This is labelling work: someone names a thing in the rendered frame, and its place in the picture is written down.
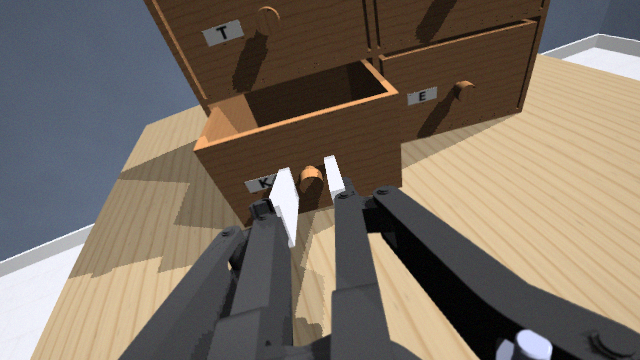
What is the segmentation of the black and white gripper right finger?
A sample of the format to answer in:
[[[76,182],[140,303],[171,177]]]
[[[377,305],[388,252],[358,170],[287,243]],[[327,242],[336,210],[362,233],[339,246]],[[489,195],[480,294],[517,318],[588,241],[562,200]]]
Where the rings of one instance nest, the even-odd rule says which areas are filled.
[[[324,162],[335,211],[331,360],[394,360],[367,233],[381,233],[480,360],[640,360],[640,333],[527,283],[395,186],[359,196],[334,155]]]

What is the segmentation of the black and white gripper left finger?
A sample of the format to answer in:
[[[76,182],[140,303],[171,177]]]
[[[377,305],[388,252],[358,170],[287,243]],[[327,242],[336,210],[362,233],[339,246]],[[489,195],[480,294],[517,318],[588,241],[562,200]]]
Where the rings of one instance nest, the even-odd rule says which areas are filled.
[[[265,346],[293,346],[298,205],[280,169],[270,197],[249,206],[252,227],[222,230],[118,360],[264,360]]]

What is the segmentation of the brown wooden chest of drawers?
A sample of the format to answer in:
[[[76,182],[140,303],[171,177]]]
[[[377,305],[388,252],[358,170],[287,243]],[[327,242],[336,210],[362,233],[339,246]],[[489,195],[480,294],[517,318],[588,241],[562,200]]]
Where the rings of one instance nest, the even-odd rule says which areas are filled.
[[[456,36],[456,35],[460,35],[460,34],[464,34],[464,33],[469,33],[469,32],[473,32],[473,31],[477,31],[477,30],[481,30],[481,29],[485,29],[485,28],[489,28],[489,27],[493,27],[493,26],[498,26],[498,25],[502,25],[502,24],[506,24],[506,23],[510,23],[510,22],[514,22],[514,21],[523,20],[523,19],[527,19],[527,18],[529,18],[528,20],[535,21],[535,23],[536,23],[536,31],[535,31],[535,35],[534,35],[534,39],[533,39],[533,44],[532,44],[532,48],[531,48],[531,52],[530,52],[530,56],[529,56],[529,60],[528,60],[528,64],[527,64],[527,69],[526,69],[526,73],[525,73],[525,77],[524,77],[521,93],[520,93],[520,96],[519,96],[517,108],[515,110],[499,113],[499,114],[496,114],[496,115],[480,118],[480,119],[477,119],[477,120],[473,120],[473,121],[461,123],[461,124],[458,124],[458,125],[446,127],[446,128],[443,128],[443,129],[427,132],[427,133],[424,133],[424,134],[412,136],[412,137],[409,137],[409,138],[401,139],[401,144],[522,112],[523,105],[524,105],[525,98],[526,98],[526,94],[527,94],[528,87],[529,87],[529,83],[530,83],[530,80],[531,80],[531,76],[532,76],[535,60],[536,60],[536,57],[537,57],[537,53],[538,53],[538,49],[539,49],[539,45],[540,45],[540,41],[541,41],[543,29],[544,29],[544,25],[545,25],[545,21],[546,21],[546,17],[547,17],[549,4],[550,4],[550,0],[542,0],[540,9],[527,11],[527,12],[523,12],[523,13],[519,13],[519,14],[514,14],[514,15],[502,17],[502,18],[497,18],[497,19],[493,19],[493,20],[489,20],[489,21],[485,21],[485,22],[481,22],[481,23],[476,23],[476,24],[472,24],[472,25],[468,25],[468,26],[464,26],[464,27],[460,27],[460,28],[456,28],[456,29],[452,29],[452,30],[448,30],[448,31],[444,31],[444,32],[428,35],[428,36],[424,36],[424,37],[420,37],[420,38],[416,38],[416,39],[412,39],[412,40],[408,40],[408,41],[404,41],[404,42],[400,42],[400,43],[396,43],[396,44],[393,44],[393,45],[389,45],[389,46],[385,46],[385,47],[381,47],[380,48],[378,46],[378,44],[377,44],[377,34],[376,34],[376,24],[375,24],[375,14],[374,14],[373,0],[362,0],[363,12],[364,12],[364,20],[365,20],[365,28],[366,28],[366,36],[367,36],[367,44],[368,44],[368,51],[363,52],[363,53],[359,53],[359,54],[355,54],[355,55],[352,55],[352,56],[344,57],[344,58],[341,58],[341,59],[337,59],[337,60],[334,60],[334,61],[326,62],[326,63],[323,63],[323,64],[319,64],[319,65],[316,65],[316,66],[312,66],[312,67],[309,67],[309,68],[305,68],[305,69],[302,69],[302,70],[298,70],[298,71],[295,71],[295,72],[292,72],[292,73],[281,75],[281,76],[278,76],[278,77],[275,77],[275,78],[271,78],[271,79],[268,79],[268,80],[265,80],[265,81],[261,81],[261,82],[255,83],[255,84],[251,84],[251,85],[248,85],[248,86],[245,86],[245,87],[242,87],[242,88],[238,88],[238,89],[235,89],[235,90],[232,90],[232,91],[229,91],[229,92],[225,92],[225,93],[222,93],[222,94],[207,98],[205,96],[205,94],[204,94],[204,92],[203,92],[198,80],[196,79],[196,77],[195,77],[195,75],[194,75],[189,63],[187,62],[187,60],[186,60],[186,58],[185,58],[185,56],[184,56],[184,54],[183,54],[178,42],[176,41],[176,39],[175,39],[175,37],[174,37],[174,35],[173,35],[173,33],[172,33],[168,23],[167,23],[165,17],[163,16],[163,14],[162,14],[162,12],[161,12],[156,0],[143,0],[143,1],[146,4],[151,16],[153,17],[153,19],[154,19],[157,27],[159,28],[164,40],[166,41],[170,51],[172,52],[175,60],[177,61],[181,71],[183,72],[186,80],[188,81],[191,89],[193,90],[196,98],[198,99],[198,101],[199,101],[201,107],[203,108],[203,110],[204,110],[204,112],[205,112],[207,117],[209,117],[209,115],[212,112],[216,102],[219,102],[219,101],[222,101],[222,100],[226,100],[226,99],[229,99],[229,98],[232,98],[232,97],[235,97],[235,96],[239,96],[239,95],[242,95],[242,94],[245,94],[245,93],[248,93],[248,92],[252,92],[252,91],[255,91],[255,90],[258,90],[258,89],[262,89],[262,88],[265,88],[265,87],[268,87],[268,86],[279,84],[279,83],[282,83],[282,82],[285,82],[285,81],[289,81],[289,80],[292,80],[292,79],[296,79],[296,78],[299,78],[299,77],[303,77],[303,76],[306,76],[306,75],[310,75],[310,74],[313,74],[313,73],[317,73],[317,72],[320,72],[320,71],[331,69],[331,68],[334,68],[334,67],[342,66],[342,65],[349,64],[349,63],[352,63],[352,62],[360,61],[360,60],[363,60],[363,59],[366,59],[380,73],[379,55],[390,53],[390,52],[401,50],[401,49],[405,49],[405,48],[409,48],[409,47],[413,47],[413,46],[417,46],[417,45],[420,45],[420,44],[424,44],[424,43],[428,43],[428,42],[432,42],[432,41],[436,41],[436,40],[440,40],[440,39],[444,39],[444,38],[448,38],[448,37],[452,37],[452,36]]]

